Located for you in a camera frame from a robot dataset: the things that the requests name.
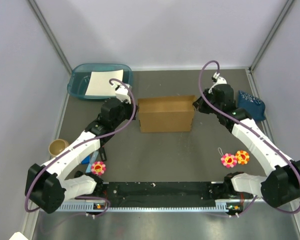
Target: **open brown box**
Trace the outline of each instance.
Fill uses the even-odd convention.
[[[196,96],[165,96],[138,99],[142,133],[190,132]]]

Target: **gray table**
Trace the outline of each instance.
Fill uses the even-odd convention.
[[[206,71],[202,86],[212,85],[214,71]],[[134,73],[135,98],[196,95],[199,71],[139,71]],[[235,93],[251,93],[244,70],[222,70],[221,75]],[[101,101],[83,101],[70,97],[60,138],[74,141],[100,112]],[[215,115],[196,112],[191,132],[141,133],[138,119],[116,134],[106,145],[108,158],[102,176],[109,182],[223,181],[226,174],[243,171],[264,175],[257,160],[251,156],[247,165],[225,168],[218,147],[224,153],[247,148],[222,125]]]

